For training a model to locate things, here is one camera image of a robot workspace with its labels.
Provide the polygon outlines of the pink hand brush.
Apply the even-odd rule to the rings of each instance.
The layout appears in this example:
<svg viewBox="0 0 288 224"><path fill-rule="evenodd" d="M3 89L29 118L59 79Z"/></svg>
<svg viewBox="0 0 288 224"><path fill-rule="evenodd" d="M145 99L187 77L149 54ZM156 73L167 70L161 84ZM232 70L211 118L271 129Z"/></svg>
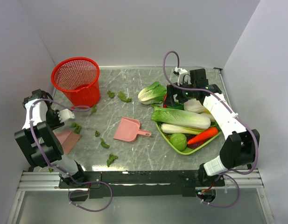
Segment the pink hand brush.
<svg viewBox="0 0 288 224"><path fill-rule="evenodd" d="M62 145L65 154L69 154L76 143L80 140L81 135L71 130L63 130L61 132L53 132Z"/></svg>

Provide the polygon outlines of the pink dustpan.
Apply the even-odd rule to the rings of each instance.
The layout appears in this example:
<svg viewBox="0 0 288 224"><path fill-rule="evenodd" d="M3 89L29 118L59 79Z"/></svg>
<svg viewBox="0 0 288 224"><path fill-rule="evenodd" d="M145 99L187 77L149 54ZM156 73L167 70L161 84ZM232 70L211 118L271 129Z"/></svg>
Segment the pink dustpan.
<svg viewBox="0 0 288 224"><path fill-rule="evenodd" d="M135 141L138 135L151 137L152 133L140 129L140 122L136 119L122 117L113 136L115 140L126 142Z"/></svg>

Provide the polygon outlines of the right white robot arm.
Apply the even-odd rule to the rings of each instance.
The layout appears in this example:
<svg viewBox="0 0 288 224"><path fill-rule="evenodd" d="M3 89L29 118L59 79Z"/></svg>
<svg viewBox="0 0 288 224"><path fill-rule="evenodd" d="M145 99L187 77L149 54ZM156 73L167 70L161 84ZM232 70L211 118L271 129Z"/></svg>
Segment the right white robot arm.
<svg viewBox="0 0 288 224"><path fill-rule="evenodd" d="M191 98L198 100L214 117L225 142L219 155L200 165L198 180L203 186L209 186L220 175L234 171L236 167L251 164L253 171L258 161L260 134L243 124L238 114L227 104L220 88L209 84L205 69L187 71L175 67L176 83L167 86L167 105L174 105L177 99L184 103Z"/></svg>

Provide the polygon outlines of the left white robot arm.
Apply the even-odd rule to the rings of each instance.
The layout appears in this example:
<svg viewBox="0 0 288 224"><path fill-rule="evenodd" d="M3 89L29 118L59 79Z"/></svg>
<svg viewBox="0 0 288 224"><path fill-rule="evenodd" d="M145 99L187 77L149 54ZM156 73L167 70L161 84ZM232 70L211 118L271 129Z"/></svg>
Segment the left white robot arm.
<svg viewBox="0 0 288 224"><path fill-rule="evenodd" d="M52 109L52 96L40 89L24 98L25 123L14 138L31 167L49 167L59 173L63 182L80 188L86 184L87 176L80 164L68 158L54 130L74 119L75 108Z"/></svg>

